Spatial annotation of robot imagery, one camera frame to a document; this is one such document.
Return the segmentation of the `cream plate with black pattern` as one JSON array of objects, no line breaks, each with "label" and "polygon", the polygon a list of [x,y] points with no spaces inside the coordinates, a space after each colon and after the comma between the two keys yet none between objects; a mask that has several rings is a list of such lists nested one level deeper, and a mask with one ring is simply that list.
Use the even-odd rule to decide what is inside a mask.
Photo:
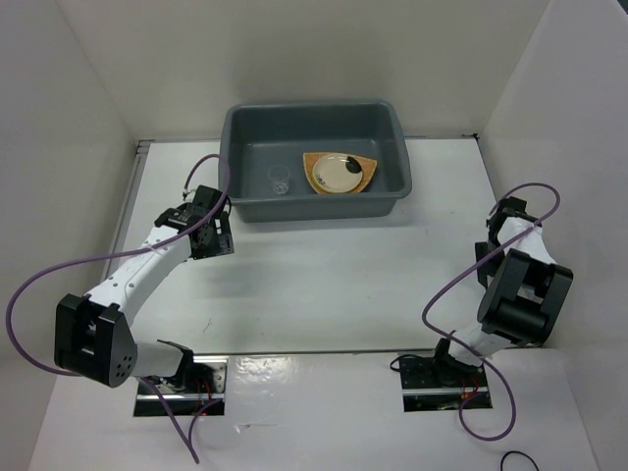
[{"label": "cream plate with black pattern", "polygon": [[328,193],[347,193],[359,186],[363,169],[348,154],[334,153],[321,157],[313,166],[314,183]]}]

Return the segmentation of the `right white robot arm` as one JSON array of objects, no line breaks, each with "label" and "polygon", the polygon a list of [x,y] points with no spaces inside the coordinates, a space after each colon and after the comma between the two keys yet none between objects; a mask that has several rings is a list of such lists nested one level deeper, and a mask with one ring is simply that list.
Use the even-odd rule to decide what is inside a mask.
[{"label": "right white robot arm", "polygon": [[476,268],[485,293],[477,321],[452,340],[439,340],[430,374],[437,384],[462,386],[482,361],[513,346],[540,346],[556,323],[573,283],[573,272],[559,265],[543,241],[543,228],[526,212],[527,202],[509,196],[487,221],[488,238],[475,244]]}]

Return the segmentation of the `orange woven fan basket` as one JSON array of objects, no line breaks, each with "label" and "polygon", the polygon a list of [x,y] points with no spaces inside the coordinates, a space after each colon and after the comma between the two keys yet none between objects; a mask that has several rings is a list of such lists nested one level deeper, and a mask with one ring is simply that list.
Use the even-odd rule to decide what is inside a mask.
[{"label": "orange woven fan basket", "polygon": [[305,177],[308,183],[310,184],[310,186],[312,187],[312,189],[319,194],[346,194],[346,193],[328,193],[322,188],[320,188],[316,183],[314,183],[314,180],[312,177],[312,169],[313,169],[314,164],[321,157],[325,155],[329,155],[329,154],[334,154],[334,153],[348,154],[352,157],[355,157],[359,161],[363,169],[362,181],[358,187],[356,187],[355,189],[347,193],[359,193],[359,192],[364,191],[365,188],[370,184],[371,180],[373,179],[374,175],[377,172],[377,167],[378,167],[377,161],[375,159],[370,159],[363,156],[350,154],[350,153],[342,153],[342,152],[306,152],[303,154],[303,168],[304,168]]}]

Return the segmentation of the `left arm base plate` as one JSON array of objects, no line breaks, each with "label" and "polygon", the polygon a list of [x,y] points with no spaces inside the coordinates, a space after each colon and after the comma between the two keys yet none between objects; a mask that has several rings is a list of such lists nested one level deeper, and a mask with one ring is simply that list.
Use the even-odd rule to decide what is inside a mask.
[{"label": "left arm base plate", "polygon": [[[184,384],[175,385],[170,379],[151,377],[175,417],[222,416],[229,366],[228,356],[198,355],[194,357],[197,374]],[[133,417],[163,417],[166,410],[158,395],[144,383],[137,386]]]}]

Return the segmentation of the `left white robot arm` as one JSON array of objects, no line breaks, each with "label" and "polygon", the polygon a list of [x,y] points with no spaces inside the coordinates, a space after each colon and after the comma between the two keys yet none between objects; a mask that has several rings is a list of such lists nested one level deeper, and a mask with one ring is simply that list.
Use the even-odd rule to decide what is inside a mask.
[{"label": "left white robot arm", "polygon": [[138,341],[133,320],[143,304],[182,263],[234,252],[231,201],[201,185],[191,200],[164,211],[140,252],[86,294],[64,296],[56,307],[56,366],[110,388],[131,377],[162,381],[184,392],[211,371],[190,348],[172,340]]}]

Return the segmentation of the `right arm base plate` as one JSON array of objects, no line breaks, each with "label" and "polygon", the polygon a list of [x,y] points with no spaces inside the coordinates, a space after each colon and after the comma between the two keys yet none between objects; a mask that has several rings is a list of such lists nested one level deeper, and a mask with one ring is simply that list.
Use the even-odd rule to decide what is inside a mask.
[{"label": "right arm base plate", "polygon": [[483,368],[464,371],[417,353],[397,356],[389,368],[399,376],[405,412],[458,410],[464,400],[466,409],[493,407]]}]

